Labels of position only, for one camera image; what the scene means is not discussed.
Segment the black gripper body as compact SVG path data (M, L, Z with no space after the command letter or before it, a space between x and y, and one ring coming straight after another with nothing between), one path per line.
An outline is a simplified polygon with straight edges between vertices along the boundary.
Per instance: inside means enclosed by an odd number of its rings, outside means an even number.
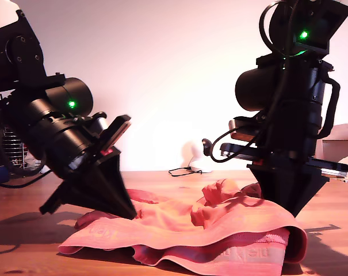
M291 136L287 138L285 133L278 135L265 145L257 144L251 147L250 144L256 142L260 138L260 134L255 136L240 135L240 139L249 139L247 145L237 145L231 143L223 143L220 146L220 152L223 162L233 158L251 161L252 164L270 168L276 167L294 167L310 166L320 169L326 175L336 177L345 177L348 173L348 165L344 163L332 162L314 158L315 139L302 139L300 137Z
M40 207L40 212L53 213L62 203L64 181L77 171L106 155L120 155L114 148L117 141L130 125L130 116L122 115L102 131L100 135L90 132L84 121L70 116L52 118L51 112L27 112L27 138L31 149L46 155L47 166L61 179L62 184Z

